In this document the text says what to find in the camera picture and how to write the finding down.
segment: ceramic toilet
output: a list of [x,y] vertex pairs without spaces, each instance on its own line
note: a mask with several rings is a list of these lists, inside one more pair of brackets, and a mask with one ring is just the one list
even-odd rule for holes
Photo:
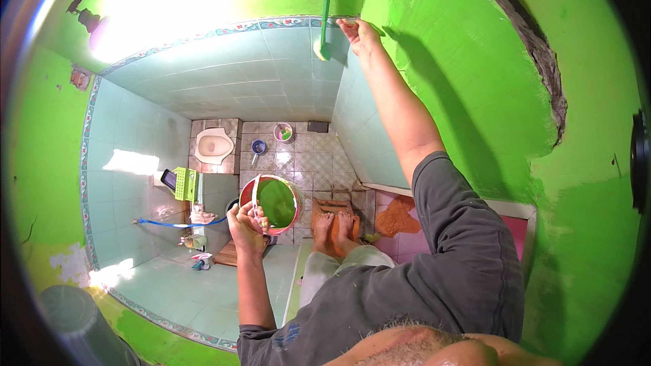
[[226,135],[223,127],[207,128],[197,134],[195,157],[204,163],[220,165],[234,147],[233,141]]

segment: wooden board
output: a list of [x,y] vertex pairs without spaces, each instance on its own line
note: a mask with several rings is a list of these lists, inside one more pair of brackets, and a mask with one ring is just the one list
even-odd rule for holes
[[[264,238],[264,247],[267,247],[269,238]],[[231,240],[226,246],[212,257],[213,264],[226,264],[227,266],[238,266],[238,252],[235,250],[235,243]]]
[[[348,212],[353,218],[352,240],[356,242],[359,235],[359,216],[354,215],[353,207],[350,205],[350,201],[330,201],[327,199],[312,198],[312,237],[314,238],[314,225],[316,224],[319,215],[324,212],[332,212],[334,214],[338,214],[342,210]],[[332,223],[332,228],[328,235],[328,240],[325,242],[325,250],[329,256],[342,257],[344,255],[344,252],[335,243],[338,234],[339,221],[337,218],[335,218],[335,221]]]

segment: foot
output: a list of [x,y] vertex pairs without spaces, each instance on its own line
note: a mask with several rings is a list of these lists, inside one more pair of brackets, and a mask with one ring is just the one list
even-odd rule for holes
[[339,233],[337,244],[341,246],[346,240],[353,240],[353,217],[343,210],[339,211]]
[[328,240],[328,232],[332,227],[332,223],[335,221],[335,214],[326,213],[319,215],[319,218],[316,220],[314,225],[314,245],[319,247],[326,247],[326,241]]

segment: wooden stool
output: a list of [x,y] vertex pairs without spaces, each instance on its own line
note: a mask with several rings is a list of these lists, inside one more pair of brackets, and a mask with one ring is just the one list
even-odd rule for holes
[[[342,210],[348,212],[353,218],[353,241],[356,242],[359,236],[359,216],[354,215],[350,201],[329,201],[327,199],[312,198],[312,237],[314,238],[314,226],[319,219],[319,215],[325,212],[332,212],[336,215]],[[344,255],[344,252],[335,243],[339,234],[338,218],[335,218],[333,221],[331,229],[332,231],[329,232],[328,239],[325,242],[325,250],[329,256],[341,257]]]

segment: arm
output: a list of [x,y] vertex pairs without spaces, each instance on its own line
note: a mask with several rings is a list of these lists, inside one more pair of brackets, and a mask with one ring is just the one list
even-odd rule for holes
[[411,186],[416,166],[430,153],[445,151],[441,135],[425,105],[407,86],[369,23],[337,20],[359,58],[379,117]]
[[[253,215],[253,202],[240,208],[235,205],[228,212],[229,229],[238,254],[238,294],[240,297],[240,325],[257,325],[276,329],[272,304],[269,301],[267,281],[262,267],[264,240],[262,229]],[[268,221],[262,218],[263,224]]]

